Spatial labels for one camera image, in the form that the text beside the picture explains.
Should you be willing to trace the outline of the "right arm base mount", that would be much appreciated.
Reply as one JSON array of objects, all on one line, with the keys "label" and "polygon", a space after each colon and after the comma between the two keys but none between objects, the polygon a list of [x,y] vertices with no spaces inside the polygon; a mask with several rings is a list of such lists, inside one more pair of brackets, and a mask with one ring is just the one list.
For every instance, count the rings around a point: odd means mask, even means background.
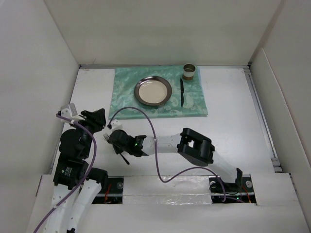
[{"label": "right arm base mount", "polygon": [[212,204],[257,203],[250,175],[243,175],[241,184],[224,183],[226,200],[220,182],[215,176],[209,176],[209,189]]}]

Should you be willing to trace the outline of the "black table knife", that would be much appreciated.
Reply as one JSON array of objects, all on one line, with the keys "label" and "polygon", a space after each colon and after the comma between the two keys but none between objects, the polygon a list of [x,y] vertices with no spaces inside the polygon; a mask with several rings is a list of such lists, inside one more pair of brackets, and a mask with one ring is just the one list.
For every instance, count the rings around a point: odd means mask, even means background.
[{"label": "black table knife", "polygon": [[182,78],[180,78],[180,105],[181,107],[184,105],[184,83]]}]

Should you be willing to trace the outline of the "dark metal fork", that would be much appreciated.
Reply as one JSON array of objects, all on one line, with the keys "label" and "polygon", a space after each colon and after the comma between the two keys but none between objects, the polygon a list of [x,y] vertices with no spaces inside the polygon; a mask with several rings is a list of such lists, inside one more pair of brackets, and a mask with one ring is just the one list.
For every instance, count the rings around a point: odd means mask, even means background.
[{"label": "dark metal fork", "polygon": [[108,144],[111,144],[111,145],[113,146],[113,149],[114,149],[115,153],[116,153],[116,154],[119,154],[119,155],[122,157],[122,159],[126,162],[127,165],[130,165],[129,161],[122,155],[123,150],[122,150],[121,148],[119,148],[118,146],[116,146],[116,145],[110,143],[110,141],[109,141],[109,139],[110,139],[109,135],[108,135],[107,133],[104,133],[104,134],[103,134],[103,137],[104,137],[105,141],[106,141]]}]

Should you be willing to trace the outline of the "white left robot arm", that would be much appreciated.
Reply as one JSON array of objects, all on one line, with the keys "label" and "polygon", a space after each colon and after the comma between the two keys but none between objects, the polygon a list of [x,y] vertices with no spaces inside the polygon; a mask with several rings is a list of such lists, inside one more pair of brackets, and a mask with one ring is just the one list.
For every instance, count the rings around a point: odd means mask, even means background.
[{"label": "white left robot arm", "polygon": [[97,143],[94,134],[105,128],[105,110],[82,111],[63,107],[56,117],[72,126],[60,137],[59,158],[53,184],[51,209],[34,232],[76,233],[97,194],[109,188],[108,173],[94,168]]}]

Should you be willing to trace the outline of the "green satin placemat cloth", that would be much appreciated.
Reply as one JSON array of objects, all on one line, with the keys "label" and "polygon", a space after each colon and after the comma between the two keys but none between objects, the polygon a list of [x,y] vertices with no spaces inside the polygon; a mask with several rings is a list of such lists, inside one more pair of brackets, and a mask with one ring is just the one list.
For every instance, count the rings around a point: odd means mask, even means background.
[{"label": "green satin placemat cloth", "polygon": [[[109,117],[112,117],[122,107],[137,107],[143,110],[149,118],[206,117],[208,110],[201,85],[199,68],[196,68],[195,75],[191,81],[183,81],[183,105],[180,102],[180,80],[182,79],[182,73],[182,66],[116,68]],[[147,106],[136,99],[134,94],[136,84],[148,76],[159,76],[170,83],[172,95],[165,104]]]}]

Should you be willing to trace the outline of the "metal cup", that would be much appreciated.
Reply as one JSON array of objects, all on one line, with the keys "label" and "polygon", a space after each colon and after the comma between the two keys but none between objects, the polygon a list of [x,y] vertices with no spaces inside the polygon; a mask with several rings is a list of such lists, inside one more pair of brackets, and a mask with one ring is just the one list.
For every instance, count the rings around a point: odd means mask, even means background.
[{"label": "metal cup", "polygon": [[191,81],[196,73],[196,66],[193,64],[185,64],[183,66],[183,79]]}]

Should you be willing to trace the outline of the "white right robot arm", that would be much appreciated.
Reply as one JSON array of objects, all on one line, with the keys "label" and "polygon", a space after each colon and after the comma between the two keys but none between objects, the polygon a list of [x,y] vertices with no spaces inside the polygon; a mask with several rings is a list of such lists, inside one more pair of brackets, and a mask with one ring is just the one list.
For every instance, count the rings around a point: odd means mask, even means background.
[{"label": "white right robot arm", "polygon": [[226,190],[236,191],[242,186],[242,171],[228,163],[216,152],[211,139],[190,129],[171,136],[138,135],[132,137],[123,130],[104,134],[104,139],[113,146],[116,154],[126,152],[135,157],[154,153],[178,153],[195,166],[208,167],[221,179]]}]

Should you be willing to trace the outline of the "round metal plate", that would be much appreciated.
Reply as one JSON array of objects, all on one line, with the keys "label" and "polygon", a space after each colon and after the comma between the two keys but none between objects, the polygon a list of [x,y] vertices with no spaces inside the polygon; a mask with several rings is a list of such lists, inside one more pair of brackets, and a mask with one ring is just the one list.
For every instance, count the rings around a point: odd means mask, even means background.
[{"label": "round metal plate", "polygon": [[159,76],[148,76],[137,82],[134,88],[136,99],[147,106],[165,104],[172,96],[171,84]]}]

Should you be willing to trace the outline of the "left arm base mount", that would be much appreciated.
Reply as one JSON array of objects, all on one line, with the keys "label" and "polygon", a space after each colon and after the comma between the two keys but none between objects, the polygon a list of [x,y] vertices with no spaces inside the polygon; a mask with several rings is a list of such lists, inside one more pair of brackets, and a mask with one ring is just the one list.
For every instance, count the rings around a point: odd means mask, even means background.
[{"label": "left arm base mount", "polygon": [[102,189],[92,204],[122,204],[124,177],[109,177],[107,188]]}]

